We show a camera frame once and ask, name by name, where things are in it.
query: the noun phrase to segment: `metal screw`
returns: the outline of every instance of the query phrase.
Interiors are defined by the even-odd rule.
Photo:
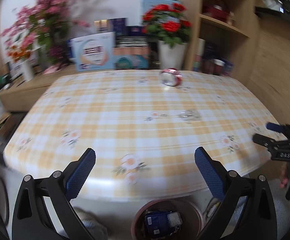
[[[53,177],[55,177],[55,178],[58,178],[59,176],[61,176],[61,172],[60,171],[55,171],[54,173],[53,173]]]
[[[229,171],[228,174],[229,174],[229,176],[231,176],[233,178],[235,178],[237,176],[237,172],[235,172],[235,171]]]
[[[266,180],[266,177],[264,175],[259,175],[258,178],[259,178],[260,181],[265,181]]]
[[[24,181],[29,181],[31,179],[31,176],[30,175],[26,175],[25,177],[24,177]]]

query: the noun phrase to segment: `wooden bookcase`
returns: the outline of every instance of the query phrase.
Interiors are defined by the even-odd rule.
[[[254,14],[255,0],[224,0],[234,12],[235,26],[203,15],[205,0],[181,1],[187,7],[186,16],[193,24],[184,69],[193,69],[197,39],[201,38],[217,44],[220,56],[234,63],[232,77],[245,84],[251,72],[256,47],[258,20]]]

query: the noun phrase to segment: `potted red flower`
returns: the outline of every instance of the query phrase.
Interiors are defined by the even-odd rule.
[[[159,4],[143,16],[143,32],[158,39],[162,69],[180,69],[183,63],[191,27],[183,13],[185,10],[178,3]]]

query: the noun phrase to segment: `wooden sideboard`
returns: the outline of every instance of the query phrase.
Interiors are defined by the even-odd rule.
[[[47,75],[39,73],[29,82],[24,82],[19,86],[13,85],[7,90],[1,90],[0,99],[7,111],[29,111],[54,81],[62,76],[74,75],[77,73],[75,65],[65,67],[58,73]]]

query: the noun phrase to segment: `red flower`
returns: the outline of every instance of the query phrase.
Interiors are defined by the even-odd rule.
[[[153,10],[157,10],[157,11],[168,11],[169,10],[169,6],[167,4],[159,4],[156,5]]]
[[[192,26],[192,24],[189,21],[181,20],[181,24],[184,25],[185,27],[191,27]]]
[[[143,20],[145,21],[145,22],[148,22],[148,21],[150,21],[151,19],[152,19],[152,15],[144,15],[143,16]]]
[[[162,23],[162,28],[167,31],[167,32],[176,32],[179,30],[179,28],[181,27],[180,23],[176,23],[173,21],[168,21],[166,23]]]
[[[176,10],[176,9],[170,9],[171,12],[176,12],[176,13],[181,13],[181,11]]]
[[[176,10],[180,10],[180,11],[185,11],[186,10],[186,7],[182,4],[179,4],[179,3],[173,3],[173,6]]]

